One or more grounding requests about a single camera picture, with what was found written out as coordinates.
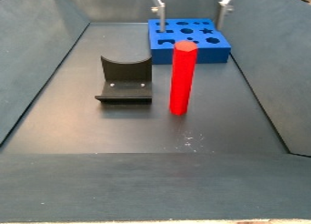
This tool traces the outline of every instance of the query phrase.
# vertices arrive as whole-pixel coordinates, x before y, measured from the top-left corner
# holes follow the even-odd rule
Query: blue block
[[[209,18],[167,19],[167,31],[161,32],[158,19],[149,20],[153,64],[173,63],[174,44],[189,40],[198,45],[199,64],[226,63],[231,46]]]

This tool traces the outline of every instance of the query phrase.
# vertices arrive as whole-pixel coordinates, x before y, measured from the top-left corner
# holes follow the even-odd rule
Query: gray side wall
[[[311,7],[235,0],[223,32],[250,86],[295,154],[311,155]]]
[[[146,22],[157,18],[153,0],[72,0],[92,22]],[[167,18],[214,18],[221,0],[162,0]]]
[[[0,142],[87,26],[66,0],[0,0]]]
[[[310,158],[169,153],[0,159],[3,223],[311,219]]]

